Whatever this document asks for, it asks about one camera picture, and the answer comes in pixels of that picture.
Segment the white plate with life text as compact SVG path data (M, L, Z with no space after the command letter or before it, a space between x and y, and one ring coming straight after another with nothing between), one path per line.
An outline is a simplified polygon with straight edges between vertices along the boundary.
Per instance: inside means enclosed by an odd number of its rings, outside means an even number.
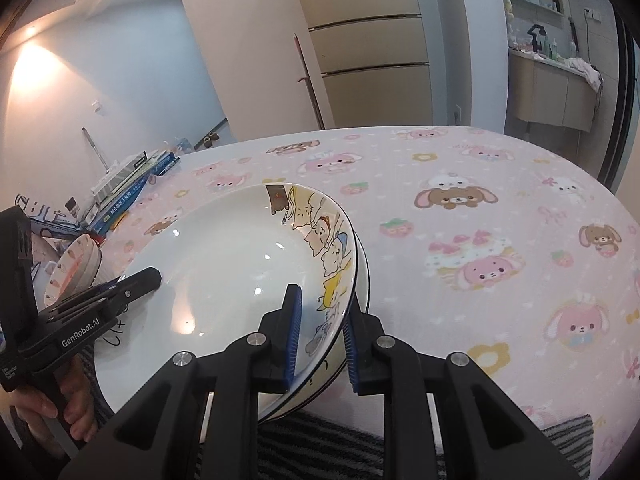
M359 237L356 237L356 242L358 249L358 275L355 299L360 310L367 313L370 304L370 266ZM325 336L324 342L329 342L331 345L324 352L323 359L314 369L314 372L308 375L306 382L297 390L291 389L277 408L262 408L258 413L258 422L276 420L304 408L314 399L317 399L321 393L324 393L332 385L332 382L340 376L347 364L343 329L340 327L333 338Z

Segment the black door frame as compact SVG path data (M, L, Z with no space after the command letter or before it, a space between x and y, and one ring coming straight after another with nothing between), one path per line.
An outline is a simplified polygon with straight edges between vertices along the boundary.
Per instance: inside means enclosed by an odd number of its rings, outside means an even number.
M631 119L634 114L636 94L636 50L631 29L623 21L620 12L613 11L618 44L617 93L610 140L598 174L598 181L614 193L616 181L624 172L623 156L630 139Z

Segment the bathroom vanity cabinet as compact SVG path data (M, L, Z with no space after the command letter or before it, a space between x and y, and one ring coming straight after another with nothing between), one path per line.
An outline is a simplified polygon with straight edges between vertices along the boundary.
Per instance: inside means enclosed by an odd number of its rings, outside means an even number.
M598 92L577 70L524 52L509 52L509 117L589 132L597 97Z

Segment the beige refrigerator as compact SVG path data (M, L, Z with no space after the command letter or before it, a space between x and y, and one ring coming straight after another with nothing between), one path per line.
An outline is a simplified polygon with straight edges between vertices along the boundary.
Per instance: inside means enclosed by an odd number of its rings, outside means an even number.
M433 120L418 0L299 0L338 128Z

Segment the pink cartoon tablecloth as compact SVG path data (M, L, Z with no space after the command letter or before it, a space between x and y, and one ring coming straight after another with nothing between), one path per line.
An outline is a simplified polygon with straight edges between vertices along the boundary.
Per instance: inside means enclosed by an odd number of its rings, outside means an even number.
M592 478L639 419L639 227L568 160L470 127L278 136L183 156L148 184L103 253L125 275L163 231L256 184L302 184L346 211L369 311L420 352L462 351L538 426L589 415ZM378 401L340 374L309 405L372 432Z

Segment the white cloth on vanity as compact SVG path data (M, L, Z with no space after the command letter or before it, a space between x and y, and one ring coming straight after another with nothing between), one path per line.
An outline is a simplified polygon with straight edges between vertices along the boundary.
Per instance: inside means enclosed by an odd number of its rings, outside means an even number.
M567 67L580 73L594 92L598 93L600 91L602 86L602 76L590 63L583 58L567 58L564 63Z

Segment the pink rabbit bowl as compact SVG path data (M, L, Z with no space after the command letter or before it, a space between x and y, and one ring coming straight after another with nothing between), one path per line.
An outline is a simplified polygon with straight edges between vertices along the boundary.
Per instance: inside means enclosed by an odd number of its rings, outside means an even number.
M52 307L62 298L74 278L84 273L95 247L94 240L88 234L82 234L66 248L61 258L55 263L44 289L43 303L47 308Z
M79 280L98 253L99 247L89 234L77 237L56 264L51 276L54 289L57 292L65 292L70 288L70 284Z

